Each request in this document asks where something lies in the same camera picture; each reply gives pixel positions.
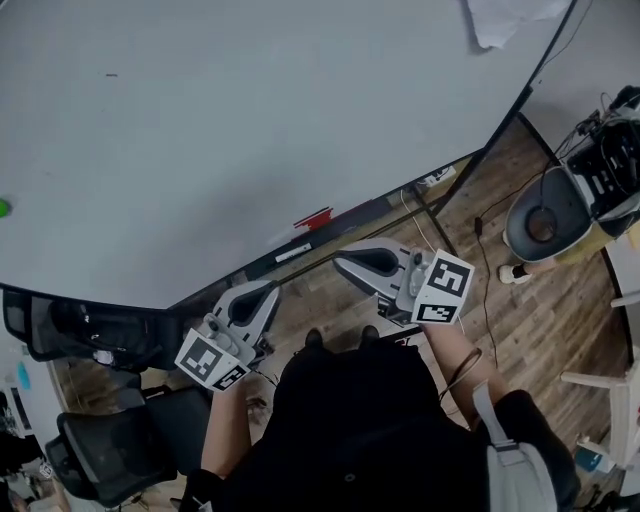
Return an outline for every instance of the black office chair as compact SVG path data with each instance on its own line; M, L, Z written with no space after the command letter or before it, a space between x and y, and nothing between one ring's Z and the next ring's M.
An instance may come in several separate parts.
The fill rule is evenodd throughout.
M64 299L48 299L28 292L3 292L3 316L7 331L27 345L31 357L36 361L51 361L61 357L93 359L99 339L93 343L89 338L74 334L61 327L59 317L65 308L77 312L79 303ZM126 346L114 347L116 368L142 371L146 367L173 370L175 358L180 351L184 336L184 318L172 312L142 311L120 306L87 306L92 317L102 316L110 320L112 333L123 332L131 325L140 328L140 337L128 337Z
M200 467L210 400L200 388L164 393L106 416L63 413L46 446L58 479L78 498L117 507L177 472Z

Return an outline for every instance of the white chair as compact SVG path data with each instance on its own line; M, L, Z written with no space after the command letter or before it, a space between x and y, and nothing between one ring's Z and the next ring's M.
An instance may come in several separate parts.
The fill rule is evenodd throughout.
M578 445L608 457L611 462L623 468L627 466L640 448L640 362L635 363L624 378L564 372L560 379L563 382L609 390L611 431L608 448L593 443L588 438L578 441Z

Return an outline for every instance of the black shoe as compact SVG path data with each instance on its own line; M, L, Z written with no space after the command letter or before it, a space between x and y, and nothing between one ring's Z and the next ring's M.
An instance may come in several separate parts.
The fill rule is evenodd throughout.
M373 325L365 325L360 336L360 348L367 348L376 340L380 339L380 333Z
M304 340L304 346L305 348L324 347L324 345L322 344L322 334L320 334L320 331L318 329L314 327L307 333L307 337Z

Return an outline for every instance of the red object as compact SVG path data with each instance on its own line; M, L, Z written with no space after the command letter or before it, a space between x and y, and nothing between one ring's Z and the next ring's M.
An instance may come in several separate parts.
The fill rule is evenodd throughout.
M327 206L326 208L323 208L319 212L316 212L313 215L310 215L309 217L305 217L304 219L299 220L293 225L293 227L297 229L297 228L306 226L309 228L309 231L313 231L314 229L318 229L319 227L322 227L325 224L327 224L331 220L332 212L333 212L333 208L329 208Z

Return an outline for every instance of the green object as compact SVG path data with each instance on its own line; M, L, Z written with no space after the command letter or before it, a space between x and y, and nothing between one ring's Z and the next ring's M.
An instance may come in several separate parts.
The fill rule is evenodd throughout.
M2 199L0 199L0 218L6 217L7 215L9 215L10 211L11 211L11 205L6 201L3 201Z

